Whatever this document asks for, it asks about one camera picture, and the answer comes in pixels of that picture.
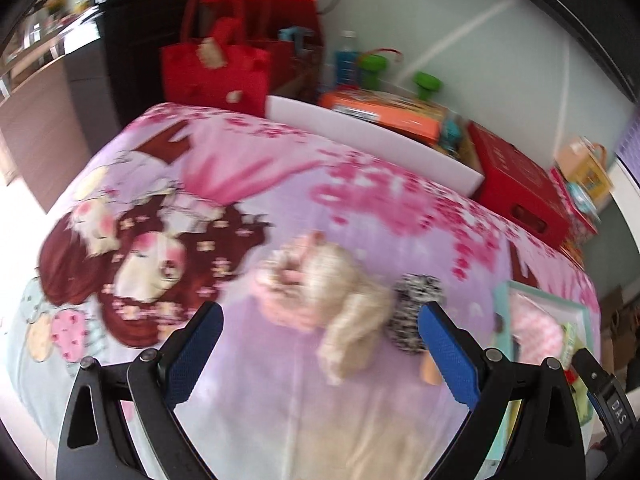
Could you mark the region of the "pink white fuzzy cloth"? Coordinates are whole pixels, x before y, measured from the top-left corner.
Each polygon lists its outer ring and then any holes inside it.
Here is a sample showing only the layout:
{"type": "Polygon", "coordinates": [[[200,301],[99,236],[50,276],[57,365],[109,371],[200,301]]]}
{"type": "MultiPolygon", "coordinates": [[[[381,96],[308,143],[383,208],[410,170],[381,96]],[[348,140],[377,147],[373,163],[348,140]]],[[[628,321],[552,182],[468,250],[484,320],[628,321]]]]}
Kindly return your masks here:
{"type": "Polygon", "coordinates": [[[520,292],[510,296],[511,334],[518,344],[518,362],[539,365],[561,353],[563,330],[556,319],[520,292]]]}

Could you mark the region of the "beige makeup sponge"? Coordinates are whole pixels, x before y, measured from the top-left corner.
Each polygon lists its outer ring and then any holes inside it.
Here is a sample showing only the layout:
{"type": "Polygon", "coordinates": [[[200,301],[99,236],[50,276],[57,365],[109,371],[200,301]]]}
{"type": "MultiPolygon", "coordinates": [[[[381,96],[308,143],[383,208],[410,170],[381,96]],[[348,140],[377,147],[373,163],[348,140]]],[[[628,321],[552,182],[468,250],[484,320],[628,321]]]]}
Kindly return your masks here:
{"type": "Polygon", "coordinates": [[[422,356],[420,375],[427,385],[439,386],[442,384],[442,374],[430,352],[425,351],[422,356]]]}

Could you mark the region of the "leopard print scrunchie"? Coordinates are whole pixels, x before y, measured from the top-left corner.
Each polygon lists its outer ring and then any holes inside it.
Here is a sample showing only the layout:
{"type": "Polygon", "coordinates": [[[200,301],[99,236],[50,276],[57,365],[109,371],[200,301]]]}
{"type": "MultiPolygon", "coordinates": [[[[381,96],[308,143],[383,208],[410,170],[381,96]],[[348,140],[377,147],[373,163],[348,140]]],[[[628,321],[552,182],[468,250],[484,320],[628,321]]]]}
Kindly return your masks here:
{"type": "Polygon", "coordinates": [[[393,313],[386,324],[386,335],[397,349],[409,354],[426,350],[418,329],[418,315],[424,304],[446,302],[442,282],[426,274],[404,274],[394,285],[393,313]]]}

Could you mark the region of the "pink floral scrunchie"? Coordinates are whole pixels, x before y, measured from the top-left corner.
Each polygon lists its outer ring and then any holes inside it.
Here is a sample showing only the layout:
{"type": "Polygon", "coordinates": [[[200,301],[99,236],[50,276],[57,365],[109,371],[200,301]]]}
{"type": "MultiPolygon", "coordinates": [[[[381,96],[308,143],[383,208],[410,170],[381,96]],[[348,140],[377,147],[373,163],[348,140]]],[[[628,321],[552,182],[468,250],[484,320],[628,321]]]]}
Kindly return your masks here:
{"type": "Polygon", "coordinates": [[[262,315],[271,323],[311,332],[321,326],[321,314],[311,307],[305,292],[305,263],[326,238],[320,231],[296,236],[258,263],[254,293],[262,315]]]}

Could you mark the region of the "cream lace scrunchie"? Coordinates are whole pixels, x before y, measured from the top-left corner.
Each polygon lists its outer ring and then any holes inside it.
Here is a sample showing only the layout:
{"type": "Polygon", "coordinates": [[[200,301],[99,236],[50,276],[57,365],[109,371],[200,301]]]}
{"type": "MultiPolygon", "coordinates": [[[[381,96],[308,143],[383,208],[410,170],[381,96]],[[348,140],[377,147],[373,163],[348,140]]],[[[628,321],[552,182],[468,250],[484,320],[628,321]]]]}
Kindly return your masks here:
{"type": "Polygon", "coordinates": [[[314,248],[302,264],[304,307],[324,329],[317,359],[337,386],[369,366],[392,315],[392,291],[335,243],[314,248]]]}

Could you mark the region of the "red tape roll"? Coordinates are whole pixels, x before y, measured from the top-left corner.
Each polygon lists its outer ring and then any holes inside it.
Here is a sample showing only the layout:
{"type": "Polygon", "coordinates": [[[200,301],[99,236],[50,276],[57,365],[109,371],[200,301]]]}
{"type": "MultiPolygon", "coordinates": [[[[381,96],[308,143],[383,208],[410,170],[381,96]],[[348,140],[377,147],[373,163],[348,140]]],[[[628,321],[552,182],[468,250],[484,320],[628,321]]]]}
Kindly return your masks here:
{"type": "Polygon", "coordinates": [[[573,385],[579,379],[579,375],[572,368],[564,370],[564,375],[569,385],[573,385]]]}

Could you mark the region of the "teal rimmed white tray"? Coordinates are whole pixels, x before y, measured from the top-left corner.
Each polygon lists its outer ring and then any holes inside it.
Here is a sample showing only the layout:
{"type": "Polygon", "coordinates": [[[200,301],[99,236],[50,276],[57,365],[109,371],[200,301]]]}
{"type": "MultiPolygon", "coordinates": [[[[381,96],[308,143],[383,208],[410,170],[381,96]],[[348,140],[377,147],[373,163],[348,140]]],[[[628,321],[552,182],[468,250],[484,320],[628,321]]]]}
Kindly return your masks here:
{"type": "Polygon", "coordinates": [[[594,349],[588,308],[514,281],[495,288],[494,306],[497,322],[492,345],[512,362],[539,365],[552,356],[561,363],[582,430],[582,443],[588,444],[594,409],[586,385],[570,365],[577,350],[594,349]]]}

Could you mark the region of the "red white patterned box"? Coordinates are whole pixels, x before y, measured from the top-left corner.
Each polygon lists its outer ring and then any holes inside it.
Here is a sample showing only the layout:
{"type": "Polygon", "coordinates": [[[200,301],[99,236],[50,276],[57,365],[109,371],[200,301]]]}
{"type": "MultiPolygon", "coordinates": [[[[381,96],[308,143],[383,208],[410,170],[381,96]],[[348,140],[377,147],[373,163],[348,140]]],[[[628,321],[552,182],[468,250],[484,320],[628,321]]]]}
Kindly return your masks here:
{"type": "Polygon", "coordinates": [[[597,225],[574,204],[560,170],[553,167],[548,171],[548,174],[563,205],[565,217],[570,222],[570,228],[561,245],[560,252],[569,258],[575,266],[583,269],[585,266],[582,250],[585,244],[598,234],[597,225]]]}

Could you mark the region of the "wet wipes pack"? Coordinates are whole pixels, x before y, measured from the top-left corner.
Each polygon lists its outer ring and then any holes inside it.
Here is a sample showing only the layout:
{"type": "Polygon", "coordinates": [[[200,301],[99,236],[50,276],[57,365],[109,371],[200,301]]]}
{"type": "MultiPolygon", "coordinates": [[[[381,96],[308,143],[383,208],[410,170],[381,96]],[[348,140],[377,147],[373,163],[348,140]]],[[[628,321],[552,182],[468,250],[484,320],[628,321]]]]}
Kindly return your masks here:
{"type": "Polygon", "coordinates": [[[570,193],[570,198],[577,210],[592,222],[599,222],[600,217],[598,215],[597,207],[586,190],[580,184],[575,182],[568,182],[566,186],[567,191],[570,193]]]}

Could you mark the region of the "white shelf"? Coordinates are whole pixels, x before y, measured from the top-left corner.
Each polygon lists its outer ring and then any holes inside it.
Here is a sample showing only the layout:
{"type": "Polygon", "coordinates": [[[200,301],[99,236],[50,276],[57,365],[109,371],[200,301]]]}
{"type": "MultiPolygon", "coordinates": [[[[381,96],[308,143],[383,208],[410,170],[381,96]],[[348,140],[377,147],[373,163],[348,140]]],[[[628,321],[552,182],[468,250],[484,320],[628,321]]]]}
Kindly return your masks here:
{"type": "Polygon", "coordinates": [[[622,214],[631,236],[640,246],[640,193],[639,187],[631,173],[618,159],[612,163],[608,176],[613,183],[612,196],[622,214]]]}

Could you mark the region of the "red gift box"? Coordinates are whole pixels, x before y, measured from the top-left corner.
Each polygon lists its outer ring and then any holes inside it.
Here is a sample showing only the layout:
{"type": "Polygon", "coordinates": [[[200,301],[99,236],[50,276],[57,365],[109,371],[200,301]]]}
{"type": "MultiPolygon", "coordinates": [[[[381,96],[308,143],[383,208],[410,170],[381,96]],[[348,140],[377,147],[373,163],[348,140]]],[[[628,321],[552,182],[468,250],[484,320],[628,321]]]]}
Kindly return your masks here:
{"type": "Polygon", "coordinates": [[[547,171],[477,122],[468,122],[466,132],[484,172],[474,200],[559,249],[570,220],[547,171]]]}

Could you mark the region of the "yellow beige small bag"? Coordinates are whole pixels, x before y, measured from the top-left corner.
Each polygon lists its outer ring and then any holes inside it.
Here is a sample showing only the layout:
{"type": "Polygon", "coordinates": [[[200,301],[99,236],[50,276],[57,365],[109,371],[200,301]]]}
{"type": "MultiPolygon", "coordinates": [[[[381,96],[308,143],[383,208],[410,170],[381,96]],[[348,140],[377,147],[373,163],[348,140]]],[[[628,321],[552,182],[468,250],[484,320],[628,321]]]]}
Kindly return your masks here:
{"type": "Polygon", "coordinates": [[[597,208],[602,208],[613,189],[605,168],[608,152],[599,143],[578,136],[555,155],[555,165],[567,182],[579,184],[597,208]]]}

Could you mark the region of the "purple perforated basket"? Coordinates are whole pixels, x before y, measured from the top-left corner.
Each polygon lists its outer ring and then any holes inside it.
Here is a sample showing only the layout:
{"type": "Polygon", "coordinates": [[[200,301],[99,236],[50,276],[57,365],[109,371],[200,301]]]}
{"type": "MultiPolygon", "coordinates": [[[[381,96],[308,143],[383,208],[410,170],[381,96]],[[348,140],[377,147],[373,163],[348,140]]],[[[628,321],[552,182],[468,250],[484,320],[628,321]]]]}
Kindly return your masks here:
{"type": "Polygon", "coordinates": [[[640,110],[636,108],[617,144],[616,157],[631,177],[640,181],[640,110]]]}

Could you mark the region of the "cartoon print bed sheet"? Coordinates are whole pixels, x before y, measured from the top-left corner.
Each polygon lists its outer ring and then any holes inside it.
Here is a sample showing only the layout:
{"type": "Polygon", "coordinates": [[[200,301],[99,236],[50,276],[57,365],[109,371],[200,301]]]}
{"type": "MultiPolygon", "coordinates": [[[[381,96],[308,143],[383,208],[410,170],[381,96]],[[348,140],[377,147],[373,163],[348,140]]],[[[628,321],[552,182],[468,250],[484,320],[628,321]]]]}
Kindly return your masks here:
{"type": "Polygon", "coordinates": [[[439,301],[530,364],[598,350],[590,278],[423,171],[289,125],[163,103],[88,162],[35,232],[9,346],[60,434],[80,362],[126,362],[205,301],[224,330],[178,419],[221,479],[420,479],[465,414],[420,373],[439,301]]]}

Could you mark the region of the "teal plastic toy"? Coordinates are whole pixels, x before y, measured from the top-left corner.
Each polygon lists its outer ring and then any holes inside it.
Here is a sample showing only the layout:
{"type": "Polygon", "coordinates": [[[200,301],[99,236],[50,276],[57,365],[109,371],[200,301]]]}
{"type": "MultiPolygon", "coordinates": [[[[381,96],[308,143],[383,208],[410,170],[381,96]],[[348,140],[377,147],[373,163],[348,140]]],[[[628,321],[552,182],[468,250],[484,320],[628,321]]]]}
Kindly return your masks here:
{"type": "Polygon", "coordinates": [[[457,123],[452,119],[445,119],[440,127],[438,144],[449,155],[457,157],[462,133],[457,123]]]}

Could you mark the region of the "white foam board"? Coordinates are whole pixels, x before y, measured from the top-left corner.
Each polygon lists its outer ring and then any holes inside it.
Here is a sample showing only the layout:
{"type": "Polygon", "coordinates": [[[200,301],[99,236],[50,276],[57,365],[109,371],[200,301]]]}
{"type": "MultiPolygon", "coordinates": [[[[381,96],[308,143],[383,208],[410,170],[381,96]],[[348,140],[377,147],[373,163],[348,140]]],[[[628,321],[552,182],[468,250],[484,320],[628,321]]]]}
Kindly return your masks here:
{"type": "Polygon", "coordinates": [[[473,167],[446,156],[399,133],[363,120],[283,96],[268,96],[266,116],[289,125],[346,144],[445,185],[471,197],[484,181],[476,160],[473,167]]]}

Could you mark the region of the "orange cardboard box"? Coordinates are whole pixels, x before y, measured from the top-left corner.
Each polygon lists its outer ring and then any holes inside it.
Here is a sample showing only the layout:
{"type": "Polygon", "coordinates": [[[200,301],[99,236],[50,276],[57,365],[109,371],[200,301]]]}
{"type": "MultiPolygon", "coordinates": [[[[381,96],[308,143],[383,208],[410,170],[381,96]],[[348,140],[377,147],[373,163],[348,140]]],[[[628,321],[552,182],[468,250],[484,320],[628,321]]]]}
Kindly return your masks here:
{"type": "Polygon", "coordinates": [[[334,90],[323,93],[319,104],[396,131],[427,145],[438,143],[447,110],[440,105],[397,94],[363,89],[334,90]]]}

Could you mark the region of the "green dumbbell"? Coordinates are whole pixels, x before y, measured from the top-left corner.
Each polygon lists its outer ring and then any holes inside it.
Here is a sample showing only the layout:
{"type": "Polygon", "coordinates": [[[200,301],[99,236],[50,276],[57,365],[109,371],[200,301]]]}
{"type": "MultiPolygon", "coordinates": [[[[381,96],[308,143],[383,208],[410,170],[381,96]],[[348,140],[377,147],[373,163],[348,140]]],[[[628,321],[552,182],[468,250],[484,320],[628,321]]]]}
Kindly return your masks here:
{"type": "Polygon", "coordinates": [[[429,101],[442,88],[442,81],[425,72],[416,72],[413,76],[416,95],[421,101],[429,101]]]}
{"type": "Polygon", "coordinates": [[[364,90],[378,91],[380,75],[386,71],[388,62],[382,54],[370,53],[358,60],[359,85],[364,90]]]}

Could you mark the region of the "red felt handbag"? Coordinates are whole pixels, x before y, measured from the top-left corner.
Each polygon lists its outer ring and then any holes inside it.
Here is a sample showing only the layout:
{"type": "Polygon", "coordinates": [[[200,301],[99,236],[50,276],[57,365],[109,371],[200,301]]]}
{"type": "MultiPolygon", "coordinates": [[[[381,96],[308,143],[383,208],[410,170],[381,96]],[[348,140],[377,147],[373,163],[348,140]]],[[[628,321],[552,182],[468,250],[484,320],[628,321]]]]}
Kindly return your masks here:
{"type": "Polygon", "coordinates": [[[294,42],[250,38],[244,0],[218,0],[230,9],[206,35],[193,36],[202,0],[188,0],[180,39],[160,49],[164,97],[262,117],[266,99],[294,77],[294,42]]]}

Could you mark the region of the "blue water bottle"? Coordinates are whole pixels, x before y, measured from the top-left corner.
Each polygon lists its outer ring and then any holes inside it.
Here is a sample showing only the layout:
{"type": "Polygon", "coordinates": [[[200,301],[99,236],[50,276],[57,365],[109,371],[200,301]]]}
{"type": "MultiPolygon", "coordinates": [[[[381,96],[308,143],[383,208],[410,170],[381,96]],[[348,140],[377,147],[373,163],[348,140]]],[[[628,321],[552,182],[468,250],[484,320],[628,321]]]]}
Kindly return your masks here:
{"type": "Polygon", "coordinates": [[[335,84],[337,88],[355,87],[357,84],[357,58],[359,55],[357,34],[343,30],[341,41],[334,54],[335,84]]]}

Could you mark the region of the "black cabinet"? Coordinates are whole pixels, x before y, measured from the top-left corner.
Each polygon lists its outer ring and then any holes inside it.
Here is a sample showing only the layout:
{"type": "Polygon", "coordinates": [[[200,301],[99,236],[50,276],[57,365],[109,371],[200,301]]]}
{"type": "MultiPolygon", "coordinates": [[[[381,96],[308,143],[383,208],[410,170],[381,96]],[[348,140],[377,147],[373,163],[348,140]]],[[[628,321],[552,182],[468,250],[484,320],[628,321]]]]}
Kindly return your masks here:
{"type": "Polygon", "coordinates": [[[160,48],[178,40],[186,0],[101,0],[91,18],[98,38],[66,54],[78,115],[96,112],[123,127],[163,101],[160,48]]]}

